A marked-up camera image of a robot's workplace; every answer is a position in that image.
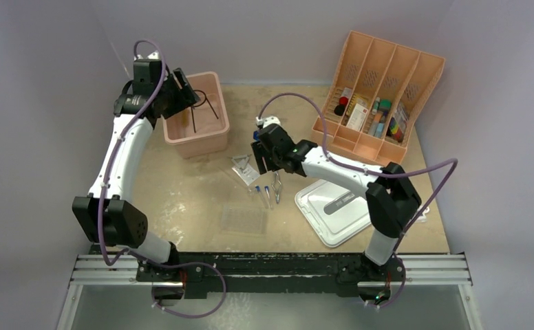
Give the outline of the brown bristle tube brush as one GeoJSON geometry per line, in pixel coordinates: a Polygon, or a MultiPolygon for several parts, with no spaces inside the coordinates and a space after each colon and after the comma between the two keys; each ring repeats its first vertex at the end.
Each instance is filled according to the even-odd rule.
{"type": "Polygon", "coordinates": [[[182,127],[182,135],[186,137],[189,132],[189,121],[191,118],[191,110],[186,109],[182,112],[181,115],[181,127],[182,127]]]}

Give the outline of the metal crucible tongs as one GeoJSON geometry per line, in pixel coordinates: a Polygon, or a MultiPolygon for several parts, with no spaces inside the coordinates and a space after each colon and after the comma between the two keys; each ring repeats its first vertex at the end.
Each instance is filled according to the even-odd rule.
{"type": "Polygon", "coordinates": [[[281,192],[283,190],[283,184],[278,171],[273,173],[273,181],[271,183],[271,188],[274,192],[275,203],[279,204],[281,199],[281,192]]]}

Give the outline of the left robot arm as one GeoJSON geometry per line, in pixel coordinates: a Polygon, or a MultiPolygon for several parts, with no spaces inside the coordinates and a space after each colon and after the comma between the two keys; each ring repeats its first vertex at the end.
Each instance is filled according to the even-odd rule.
{"type": "Polygon", "coordinates": [[[88,193],[72,202],[74,216],[107,265],[121,256],[109,256],[107,248],[120,247],[154,264],[154,273],[163,281],[180,274],[180,262],[171,256],[175,245],[148,229],[147,216],[131,200],[138,165],[158,118],[169,119],[199,100],[181,68],[171,70],[161,59],[133,62],[133,78],[114,102],[103,165],[88,193]]]}

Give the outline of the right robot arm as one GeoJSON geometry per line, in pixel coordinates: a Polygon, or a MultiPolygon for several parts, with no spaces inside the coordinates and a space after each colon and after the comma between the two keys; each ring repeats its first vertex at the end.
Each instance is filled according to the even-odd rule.
{"type": "Polygon", "coordinates": [[[405,226],[421,206],[420,195],[400,165],[368,166],[308,140],[293,142],[278,120],[258,120],[251,147],[260,174],[283,170],[323,179],[364,198],[374,231],[361,269],[372,280],[387,273],[405,226]]]}

